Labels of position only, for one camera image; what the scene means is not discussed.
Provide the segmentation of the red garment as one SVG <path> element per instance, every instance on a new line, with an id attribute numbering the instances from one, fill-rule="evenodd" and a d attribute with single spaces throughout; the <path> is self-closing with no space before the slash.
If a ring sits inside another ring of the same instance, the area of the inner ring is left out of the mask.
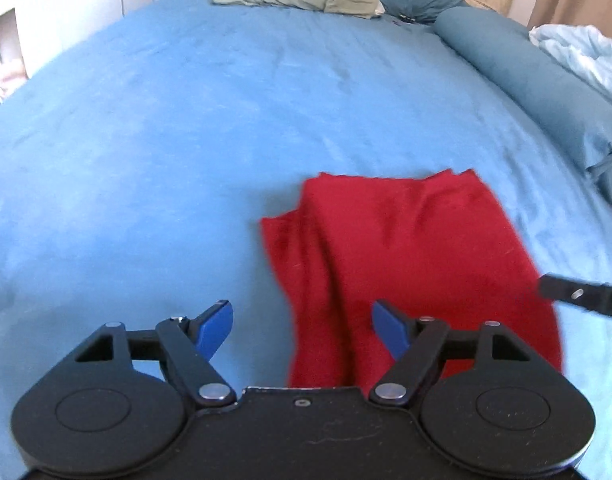
<path id="1" fill-rule="evenodd" d="M 553 366 L 562 363 L 552 304 L 496 197 L 473 171 L 424 179 L 320 174 L 298 206 L 260 222 L 292 308 L 294 388 L 369 390 L 391 366 L 372 307 L 457 330 L 498 321 Z"/>

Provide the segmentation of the teal bolster duvet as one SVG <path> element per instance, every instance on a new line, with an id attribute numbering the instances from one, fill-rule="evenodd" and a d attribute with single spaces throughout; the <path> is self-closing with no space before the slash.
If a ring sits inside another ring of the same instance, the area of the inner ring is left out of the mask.
<path id="1" fill-rule="evenodd" d="M 489 10 L 456 6 L 435 32 L 503 90 L 612 205 L 612 103 Z"/>

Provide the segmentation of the blue bed sheet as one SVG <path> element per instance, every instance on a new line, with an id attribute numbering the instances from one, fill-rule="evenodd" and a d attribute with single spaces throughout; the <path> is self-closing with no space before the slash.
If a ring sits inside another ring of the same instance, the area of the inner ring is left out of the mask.
<path id="1" fill-rule="evenodd" d="M 236 389 L 283 386 L 292 320 L 258 222 L 327 172 L 473 169 L 537 267 L 612 283 L 612 206 L 427 26 L 158 0 L 0 105 L 0 479 L 25 467 L 18 398 L 108 321 L 218 299 Z"/>

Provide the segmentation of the light blue blanket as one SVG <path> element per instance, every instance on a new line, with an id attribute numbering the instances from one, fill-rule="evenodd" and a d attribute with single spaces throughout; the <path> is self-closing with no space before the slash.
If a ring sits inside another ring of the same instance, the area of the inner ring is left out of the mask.
<path id="1" fill-rule="evenodd" d="M 612 38 L 593 25 L 546 24 L 531 29 L 529 40 L 612 102 Z"/>

